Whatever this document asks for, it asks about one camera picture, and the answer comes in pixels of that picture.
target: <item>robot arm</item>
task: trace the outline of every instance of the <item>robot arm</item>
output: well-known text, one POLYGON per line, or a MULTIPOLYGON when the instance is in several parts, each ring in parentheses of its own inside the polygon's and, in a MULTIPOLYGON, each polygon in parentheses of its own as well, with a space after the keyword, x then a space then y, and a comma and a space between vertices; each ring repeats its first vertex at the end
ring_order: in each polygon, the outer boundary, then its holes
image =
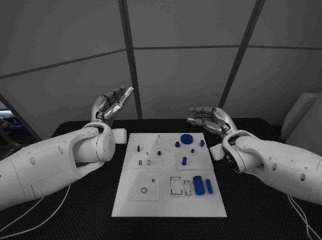
POLYGON ((190 110, 194 115, 187 121, 223 137, 223 142, 210 148, 214 160, 226 159, 238 174, 254 175, 280 192, 322 205, 322 157, 299 147, 263 141, 247 131, 237 130, 220 108, 190 110))
POLYGON ((98 118, 80 130, 24 147, 0 161, 0 211, 57 192, 112 159, 115 144, 126 143, 126 130, 110 129, 110 124, 132 91, 122 86, 105 94, 110 98, 98 98, 92 113, 98 118), (76 167, 82 162, 89 164, 76 167))

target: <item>black table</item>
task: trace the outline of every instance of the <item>black table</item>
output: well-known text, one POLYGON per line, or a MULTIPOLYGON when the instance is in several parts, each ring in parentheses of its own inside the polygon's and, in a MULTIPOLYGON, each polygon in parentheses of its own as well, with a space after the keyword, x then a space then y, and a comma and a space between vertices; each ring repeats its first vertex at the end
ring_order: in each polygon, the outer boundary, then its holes
MULTIPOLYGON (((237 128, 260 139, 282 142, 269 123, 260 119, 234 119, 237 128)), ((87 122, 63 123, 59 136, 87 122)), ((221 142, 184 119, 116 120, 112 128, 128 133, 204 132, 207 146, 221 142)), ((227 218, 110 217, 118 191, 126 144, 116 145, 113 159, 72 184, 66 202, 46 224, 11 239, 306 239, 305 223, 287 197, 257 177, 236 174, 224 161, 213 161, 227 218)), ((0 233, 0 237, 36 227, 56 210, 67 188, 47 196, 33 211, 0 233)), ((309 225, 322 237, 322 206, 295 199, 306 213, 309 225)), ((26 202, 0 212, 0 229, 34 205, 26 202)))

